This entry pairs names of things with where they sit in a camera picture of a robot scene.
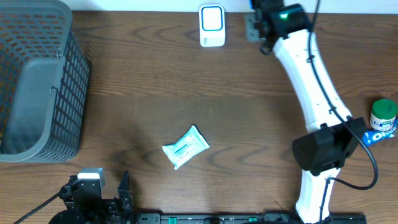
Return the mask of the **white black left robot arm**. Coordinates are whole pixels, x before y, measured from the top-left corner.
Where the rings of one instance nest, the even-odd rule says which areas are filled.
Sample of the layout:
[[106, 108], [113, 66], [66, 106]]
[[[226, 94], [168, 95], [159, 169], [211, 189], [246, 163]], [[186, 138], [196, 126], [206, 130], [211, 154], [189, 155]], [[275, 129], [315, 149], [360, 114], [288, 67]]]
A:
[[123, 174], [117, 197], [104, 199], [104, 186], [104, 169], [100, 167], [84, 168], [77, 175], [70, 176], [59, 192], [66, 209], [57, 213], [50, 223], [135, 223], [129, 172]]

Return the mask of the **green lid white jar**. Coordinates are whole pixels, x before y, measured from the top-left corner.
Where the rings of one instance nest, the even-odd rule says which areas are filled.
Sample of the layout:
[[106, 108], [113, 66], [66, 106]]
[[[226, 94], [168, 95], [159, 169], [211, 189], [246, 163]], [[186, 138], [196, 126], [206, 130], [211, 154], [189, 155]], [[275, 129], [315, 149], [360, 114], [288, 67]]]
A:
[[392, 100], [377, 100], [373, 103], [370, 125], [377, 131], [392, 129], [397, 116], [397, 104]]

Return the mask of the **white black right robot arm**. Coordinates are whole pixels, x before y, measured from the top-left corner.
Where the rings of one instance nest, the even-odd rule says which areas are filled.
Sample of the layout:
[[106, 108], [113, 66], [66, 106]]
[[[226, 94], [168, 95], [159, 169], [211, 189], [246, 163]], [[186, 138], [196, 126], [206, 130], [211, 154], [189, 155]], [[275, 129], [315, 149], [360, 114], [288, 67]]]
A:
[[328, 204], [335, 178], [364, 134], [362, 118], [353, 118], [337, 94], [318, 51], [313, 23], [300, 4], [251, 0], [247, 29], [256, 32], [264, 55], [282, 64], [301, 105], [307, 134], [292, 143], [302, 170], [300, 195], [292, 223], [331, 223]]

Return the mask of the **blue Oreo cookie pack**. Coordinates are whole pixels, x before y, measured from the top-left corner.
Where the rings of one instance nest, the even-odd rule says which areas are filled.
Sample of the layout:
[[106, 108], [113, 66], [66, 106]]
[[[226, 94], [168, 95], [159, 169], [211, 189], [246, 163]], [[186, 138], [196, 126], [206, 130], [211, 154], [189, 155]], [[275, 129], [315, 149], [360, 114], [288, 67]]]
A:
[[394, 121], [392, 128], [387, 131], [367, 130], [362, 140], [367, 146], [371, 146], [379, 141], [397, 137], [397, 120]]

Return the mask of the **white wet wipes pack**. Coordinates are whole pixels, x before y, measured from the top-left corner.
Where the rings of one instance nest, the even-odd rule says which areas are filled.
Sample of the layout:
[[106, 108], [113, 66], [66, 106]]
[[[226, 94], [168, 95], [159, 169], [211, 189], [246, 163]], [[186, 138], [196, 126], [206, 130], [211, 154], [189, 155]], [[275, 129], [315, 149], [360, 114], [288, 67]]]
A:
[[162, 150], [177, 170], [197, 154], [209, 148], [210, 145], [193, 125], [175, 144], [163, 146]]

